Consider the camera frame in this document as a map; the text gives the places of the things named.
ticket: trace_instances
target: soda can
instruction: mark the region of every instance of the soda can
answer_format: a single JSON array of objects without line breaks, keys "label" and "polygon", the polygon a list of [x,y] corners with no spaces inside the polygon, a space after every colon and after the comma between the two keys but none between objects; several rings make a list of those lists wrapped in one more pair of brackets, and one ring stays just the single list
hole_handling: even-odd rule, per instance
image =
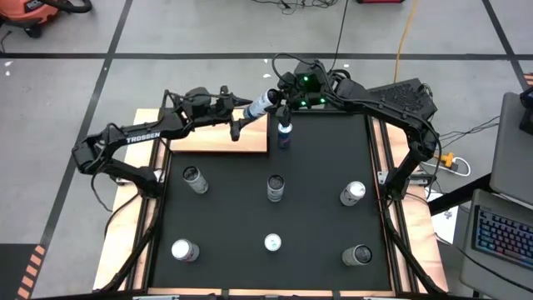
[{"label": "soda can", "polygon": [[281,124],[277,125],[277,146],[280,149],[288,149],[291,147],[291,131],[292,124],[283,127]]},{"label": "soda can", "polygon": [[183,180],[186,183],[189,183],[189,186],[196,193],[203,194],[207,192],[209,185],[207,184],[206,179],[200,173],[197,167],[186,167],[183,170]]},{"label": "soda can", "polygon": [[283,177],[279,175],[272,175],[266,181],[266,197],[268,200],[276,203],[281,201],[283,197],[283,188],[285,187],[285,181]]},{"label": "soda can", "polygon": [[341,192],[341,202],[346,206],[353,206],[365,197],[365,185],[361,182],[350,182]]},{"label": "soda can", "polygon": [[194,242],[185,238],[178,239],[172,244],[172,256],[181,262],[194,262],[200,255],[200,248]]},{"label": "soda can", "polygon": [[342,261],[348,266],[364,266],[372,260],[372,252],[365,245],[349,247],[342,253]]},{"label": "soda can", "polygon": [[275,233],[265,237],[265,248],[270,252],[276,252],[281,247],[281,238]]},{"label": "soda can", "polygon": [[264,92],[256,101],[248,105],[242,112],[246,119],[255,120],[267,114],[266,108],[275,104],[276,90],[269,89]]}]

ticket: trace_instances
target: keyboard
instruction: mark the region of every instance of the keyboard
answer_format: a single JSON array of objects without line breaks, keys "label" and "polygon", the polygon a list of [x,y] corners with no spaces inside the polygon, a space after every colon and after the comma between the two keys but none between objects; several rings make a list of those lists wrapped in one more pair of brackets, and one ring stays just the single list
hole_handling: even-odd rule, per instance
[{"label": "keyboard", "polygon": [[472,248],[533,269],[533,226],[475,206]]}]

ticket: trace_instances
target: concrete floor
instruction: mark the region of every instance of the concrete floor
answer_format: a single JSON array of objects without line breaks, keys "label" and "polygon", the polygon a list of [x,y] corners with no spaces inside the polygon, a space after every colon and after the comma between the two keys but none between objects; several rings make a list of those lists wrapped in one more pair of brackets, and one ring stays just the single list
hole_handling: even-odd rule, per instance
[{"label": "concrete floor", "polygon": [[[0,168],[6,171],[0,189],[7,191],[0,202],[0,243],[39,243],[54,203],[53,211],[60,213],[35,298],[92,289],[109,213],[94,199],[90,177],[72,175],[72,164],[68,166],[72,145],[86,134],[83,121],[90,125],[89,133],[108,122],[129,124],[137,108],[158,107],[166,88],[185,93],[205,86],[215,92],[227,85],[238,96],[255,98],[276,84],[270,63],[263,61],[271,57],[268,53],[325,53],[332,58],[344,8],[340,1],[328,9],[305,8],[287,16],[275,5],[245,0],[92,2],[93,12],[64,14],[37,40],[18,28],[0,28],[0,37],[13,31],[4,42],[10,56],[0,54],[0,133],[9,141],[0,146]],[[490,3],[511,51],[532,54],[533,2]],[[410,0],[402,5],[350,0],[339,52],[385,55],[353,55],[373,59],[339,59],[336,65],[349,65],[352,77],[367,88],[390,83],[394,55],[386,54],[396,52],[410,9]],[[201,55],[181,55],[187,53]],[[431,86],[439,108],[433,124],[440,133],[464,131],[498,115],[503,94],[522,89],[511,64],[516,58],[502,46],[482,1],[420,1],[404,53],[428,54],[402,61],[399,79],[418,77]],[[462,55],[467,53],[496,55],[471,60]],[[294,65],[282,60],[279,69],[289,71]],[[521,72],[533,72],[532,61],[520,61],[520,66]],[[264,78],[266,73],[272,77]],[[465,158],[472,174],[439,172],[445,192],[491,170],[496,132],[492,128],[464,137],[446,149]],[[117,152],[117,158],[124,153]],[[116,187],[106,176],[96,184],[111,205]],[[453,270],[447,273],[452,292],[470,293],[457,287]]]}]

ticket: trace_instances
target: black table surface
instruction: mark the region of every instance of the black table surface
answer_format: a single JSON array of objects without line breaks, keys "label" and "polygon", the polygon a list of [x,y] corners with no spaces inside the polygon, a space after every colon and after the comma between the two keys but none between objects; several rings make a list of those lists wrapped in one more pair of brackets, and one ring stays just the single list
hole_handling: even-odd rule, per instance
[{"label": "black table surface", "polygon": [[[272,118],[268,155],[172,155],[150,287],[391,290],[365,117],[303,113],[292,124],[288,150],[277,148]],[[182,180],[187,166],[208,181],[205,194]],[[286,182],[277,203],[267,200],[272,174]],[[339,195],[351,181],[364,183],[366,195],[345,207]],[[265,249],[269,233],[281,238],[277,252]],[[179,238],[199,246],[195,262],[172,256]],[[358,244],[373,259],[347,267],[341,253]]]}]

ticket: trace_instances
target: wooden frame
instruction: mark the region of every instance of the wooden frame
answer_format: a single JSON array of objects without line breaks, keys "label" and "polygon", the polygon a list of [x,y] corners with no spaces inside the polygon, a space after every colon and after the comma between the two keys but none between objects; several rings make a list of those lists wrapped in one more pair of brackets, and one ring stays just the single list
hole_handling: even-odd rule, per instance
[{"label": "wooden frame", "polygon": [[[138,109],[135,116],[135,124],[144,122],[153,122],[157,120],[157,109]],[[405,134],[397,127],[387,126],[391,144],[391,150],[395,165],[399,165],[403,157],[407,154],[408,148],[406,145]],[[376,133],[377,150],[379,154],[379,161],[381,162],[381,169],[386,170],[385,164],[385,148],[380,135],[379,123],[374,122],[374,130]],[[153,141],[133,144],[128,147],[125,163],[133,166],[146,166],[149,164],[152,152]],[[245,146],[243,148],[253,149],[254,147]],[[158,148],[157,160],[155,168],[161,168],[163,164],[164,147]],[[409,187],[409,193],[413,193],[422,198],[425,198],[422,187]],[[119,187],[115,198],[113,210],[120,207],[132,195],[137,192],[132,184]],[[147,225],[151,221],[153,208],[155,207],[155,200],[148,200],[147,217],[144,224],[146,230]],[[129,253],[132,251],[132,245],[135,237],[137,223],[139,221],[139,212],[141,210],[142,200],[137,197],[129,206],[125,207],[111,223],[106,240],[104,241],[102,256],[97,270],[97,276],[94,283],[94,288],[101,288],[107,284],[115,272],[121,267],[126,260]],[[446,279],[442,269],[441,257],[436,244],[436,237],[431,223],[431,215],[426,203],[421,200],[407,196],[403,200],[403,209],[406,219],[407,232],[410,238],[411,251],[422,265],[425,271],[430,275],[433,281],[442,289],[447,290]],[[395,216],[394,207],[390,208],[391,215]],[[393,222],[397,227],[397,220],[393,218]],[[146,276],[145,265],[147,263],[147,249],[146,247],[137,261],[135,276],[133,279],[132,288],[142,288],[142,283]],[[410,291],[409,280],[407,277],[406,263],[400,252],[396,249],[396,256],[400,269],[400,279],[403,291]],[[421,292],[424,292],[422,285],[419,285]],[[210,293],[221,294],[221,289],[203,289],[203,288],[148,288],[150,294],[181,294],[181,295],[207,295]],[[258,295],[298,295],[301,297],[331,297],[332,291],[297,291],[297,290],[243,290],[230,289],[230,295],[234,296],[258,296]],[[386,297],[395,296],[394,291],[341,291],[343,297],[360,297],[360,296],[374,296]]]}]

